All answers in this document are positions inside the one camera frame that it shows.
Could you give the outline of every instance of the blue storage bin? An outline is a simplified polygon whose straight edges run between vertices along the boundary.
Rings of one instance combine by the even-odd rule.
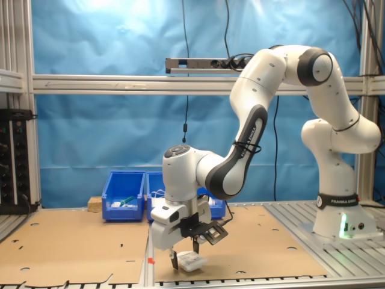
[[[153,209],[151,192],[158,190],[165,190],[163,173],[147,172],[147,219],[149,221],[153,221],[151,218],[151,210]],[[215,205],[210,206],[212,219],[222,219],[226,215],[226,204],[223,200],[214,198],[205,188],[198,189],[198,195],[200,194],[208,194],[215,200]]]
[[[143,185],[146,172],[112,171],[109,173],[102,194],[103,219],[106,221],[137,221],[143,218]],[[120,202],[133,196],[127,204],[134,207],[111,208],[114,202]]]

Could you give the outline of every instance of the blue curtain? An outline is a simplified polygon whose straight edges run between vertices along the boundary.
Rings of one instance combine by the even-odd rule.
[[[230,54],[276,44],[319,46],[345,76],[359,74],[353,23],[342,1],[229,0]],[[190,57],[227,57],[224,0],[186,0]],[[186,57],[176,0],[32,0],[35,72],[165,75],[165,58]],[[182,142],[185,96],[38,95],[43,205],[82,207],[101,195],[111,170],[161,170],[164,151]],[[273,199],[273,115],[262,152],[234,201]],[[301,96],[282,96],[277,115],[278,200],[315,199],[318,167],[301,141],[315,118]],[[238,131],[228,96],[190,96],[187,143],[226,155]],[[354,164],[354,156],[345,159]]]

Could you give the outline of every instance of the black panel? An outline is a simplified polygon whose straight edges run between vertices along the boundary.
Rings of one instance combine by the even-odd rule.
[[[9,167],[9,171],[4,172],[2,170],[4,166],[0,166],[0,214],[26,214],[29,212],[28,204],[31,207],[31,212],[36,211],[39,204],[31,204],[28,143],[26,137],[27,119],[31,119],[32,114],[26,110],[0,111],[2,115],[0,119],[9,118],[8,120],[0,120],[0,144],[5,144],[8,147],[6,151],[2,151],[5,149],[0,145],[0,155],[3,153],[3,157],[0,157],[0,164],[6,164]],[[14,163],[12,163],[10,121],[12,124]],[[16,188],[13,187],[14,179],[16,181]],[[17,205],[14,203],[14,191],[16,191]]]
[[[10,123],[6,120],[0,120],[0,176],[1,212],[2,207],[14,205]]]
[[[21,199],[21,195],[23,194],[27,196],[28,202],[31,203],[27,149],[28,145],[26,140],[26,121],[14,120],[12,121],[12,124],[17,203],[24,205],[25,201]]]

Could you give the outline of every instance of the cardboard sheet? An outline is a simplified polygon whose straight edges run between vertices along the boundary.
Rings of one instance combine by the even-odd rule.
[[[105,223],[102,213],[42,211],[0,244],[0,284],[137,283],[149,224]]]
[[[168,252],[155,252],[157,282],[319,276],[327,271],[313,259],[278,221],[262,207],[232,208],[234,219],[226,225],[229,235],[216,245],[200,246],[209,262],[187,273],[172,268]],[[192,250],[184,239],[176,252]]]

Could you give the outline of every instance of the metal shelf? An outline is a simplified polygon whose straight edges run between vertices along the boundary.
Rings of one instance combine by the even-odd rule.
[[[313,201],[232,203],[231,207],[263,206],[328,272],[326,276],[293,276],[290,278],[207,280],[195,282],[155,282],[154,265],[146,260],[154,257],[152,238],[149,236],[145,262],[138,284],[66,284],[58,289],[124,289],[124,288],[379,288],[385,287],[385,241],[358,242],[346,246],[329,246],[322,250],[298,229],[302,223],[313,223],[316,204]],[[367,208],[379,223],[385,221],[385,210]],[[0,236],[4,234],[5,221],[17,224],[22,216],[1,216]],[[22,286],[1,286],[0,289],[23,289]]]

